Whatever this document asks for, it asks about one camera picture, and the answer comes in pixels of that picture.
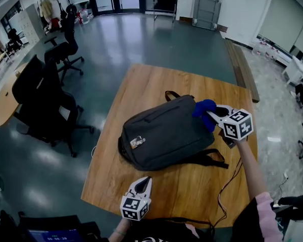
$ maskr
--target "backpack handle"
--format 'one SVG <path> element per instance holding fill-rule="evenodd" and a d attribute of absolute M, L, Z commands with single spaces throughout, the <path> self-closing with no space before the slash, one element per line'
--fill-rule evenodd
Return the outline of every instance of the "backpack handle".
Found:
<path fill-rule="evenodd" d="M 179 98 L 180 95 L 178 95 L 175 91 L 165 91 L 165 99 L 166 101 L 171 101 L 171 98 L 168 96 L 168 94 L 173 95 L 175 98 Z"/>

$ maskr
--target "black and white marker cube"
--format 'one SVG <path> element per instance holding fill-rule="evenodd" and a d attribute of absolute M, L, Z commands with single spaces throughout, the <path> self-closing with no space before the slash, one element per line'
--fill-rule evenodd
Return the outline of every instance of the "black and white marker cube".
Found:
<path fill-rule="evenodd" d="M 224 118 L 219 123 L 227 138 L 242 140 L 254 131 L 253 117 L 244 109 Z"/>
<path fill-rule="evenodd" d="M 141 220 L 149 210 L 149 201 L 123 196 L 120 205 L 122 217 L 130 220 Z"/>

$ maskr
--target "gray floor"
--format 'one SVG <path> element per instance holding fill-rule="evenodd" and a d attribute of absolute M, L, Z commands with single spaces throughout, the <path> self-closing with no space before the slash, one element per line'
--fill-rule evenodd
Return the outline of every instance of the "gray floor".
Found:
<path fill-rule="evenodd" d="M 260 102 L 254 104 L 258 159 L 268 190 L 273 199 L 279 199 L 282 195 L 279 186 L 286 173 L 289 179 L 281 186 L 283 196 L 302 195 L 303 159 L 298 158 L 302 149 L 297 141 L 303 138 L 303 108 L 289 93 L 295 89 L 286 85 L 288 77 L 282 75 L 285 67 L 252 55 L 245 47 L 242 51 L 260 96 Z"/>
<path fill-rule="evenodd" d="M 194 28 L 171 18 L 117 15 L 94 18 L 76 26 L 79 45 L 76 63 L 84 71 L 81 77 L 69 70 L 63 89 L 84 107 L 80 124 L 104 126 L 117 90 L 131 64 L 144 63 L 196 73 L 235 84 L 235 76 L 224 40 L 216 32 Z M 57 43 L 64 41 L 58 34 Z M 40 42 L 23 62 L 37 54 L 43 60 L 50 44 Z M 74 132 L 77 158 L 71 158 L 66 144 L 52 148 L 48 144 L 16 131 L 12 118 L 0 127 L 1 209 L 17 219 L 24 211 L 31 217 L 76 214 L 82 222 L 95 221 L 104 236 L 115 227 L 119 216 L 81 201 L 81 192 L 91 161 L 91 150 L 99 132 Z"/>

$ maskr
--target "round wooden table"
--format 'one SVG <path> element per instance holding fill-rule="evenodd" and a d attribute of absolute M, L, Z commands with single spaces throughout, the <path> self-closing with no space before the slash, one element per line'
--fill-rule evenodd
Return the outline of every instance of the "round wooden table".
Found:
<path fill-rule="evenodd" d="M 16 71 L 22 73 L 28 63 L 19 66 Z M 12 74 L 9 80 L 3 85 L 0 91 L 0 126 L 3 126 L 16 112 L 19 103 L 12 94 L 12 87 L 17 80 L 15 74 Z"/>

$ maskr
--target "door frame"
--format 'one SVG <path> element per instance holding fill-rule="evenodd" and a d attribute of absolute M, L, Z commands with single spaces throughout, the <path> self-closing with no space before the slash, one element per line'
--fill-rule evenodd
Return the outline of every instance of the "door frame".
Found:
<path fill-rule="evenodd" d="M 108 14 L 127 14 L 127 13 L 145 13 L 146 0 L 139 0 L 139 9 L 122 9 L 120 0 L 111 0 L 112 10 L 99 11 L 96 5 L 96 0 L 89 0 L 93 16 L 108 15 Z"/>

